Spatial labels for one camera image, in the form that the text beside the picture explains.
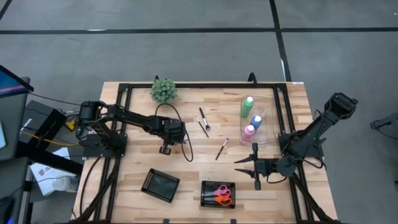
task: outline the white paper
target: white paper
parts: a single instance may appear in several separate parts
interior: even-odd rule
[[[53,152],[53,154],[65,157],[66,159],[70,159],[67,147],[63,147],[63,148]],[[54,188],[52,187],[52,182],[54,181],[54,179],[48,179],[48,180],[44,180],[44,179],[65,177],[65,176],[72,176],[72,177],[76,176],[75,174],[71,174],[69,172],[65,172],[62,170],[57,170],[52,167],[49,167],[49,166],[46,166],[43,164],[39,164],[39,163],[30,165],[30,169],[32,170],[33,175],[36,178],[36,182],[43,180],[37,184],[39,185],[40,190],[42,191],[44,196],[48,196],[52,192],[55,191]]]

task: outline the green bottle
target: green bottle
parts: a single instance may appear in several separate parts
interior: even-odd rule
[[[254,100],[253,97],[248,96],[246,99],[244,99],[243,104],[242,104],[242,109],[241,109],[241,117],[242,118],[247,118],[249,116],[249,112],[251,108],[254,105]]]

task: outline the black tray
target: black tray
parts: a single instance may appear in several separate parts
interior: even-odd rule
[[[219,186],[225,185],[231,191],[231,205],[222,206],[215,201],[205,201],[204,194],[218,189]],[[216,182],[203,180],[201,182],[200,206],[213,208],[235,208],[235,183],[231,182]]]
[[[172,203],[180,179],[161,171],[150,169],[141,191]]]

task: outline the clear acrylic tray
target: clear acrylic tray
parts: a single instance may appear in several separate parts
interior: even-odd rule
[[[241,99],[241,108],[248,96],[244,96]],[[241,135],[240,135],[240,143],[250,145],[252,142],[256,142],[258,144],[270,144],[275,142],[276,135],[274,133],[274,114],[276,114],[275,108],[275,100],[273,97],[264,97],[264,96],[251,96],[254,100],[254,105],[249,112],[249,116],[247,118],[241,119]],[[262,119],[262,124],[257,129],[256,133],[250,140],[246,140],[243,138],[244,127],[250,125],[250,121],[254,116],[260,116]]]

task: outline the yellow cable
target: yellow cable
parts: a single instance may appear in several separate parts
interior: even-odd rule
[[[27,135],[29,135],[29,136],[31,136],[33,138],[40,139],[40,137],[38,137],[38,136],[36,136],[34,134],[31,134],[31,133],[28,133],[26,131],[22,131],[22,133],[27,134]],[[52,144],[57,144],[59,146],[69,146],[69,147],[80,146],[79,144],[64,144],[64,143],[60,143],[60,142],[56,142],[56,141],[51,141],[51,140],[48,140],[48,139],[43,139],[43,141],[46,141],[46,142],[49,142],[49,143],[52,143]]]

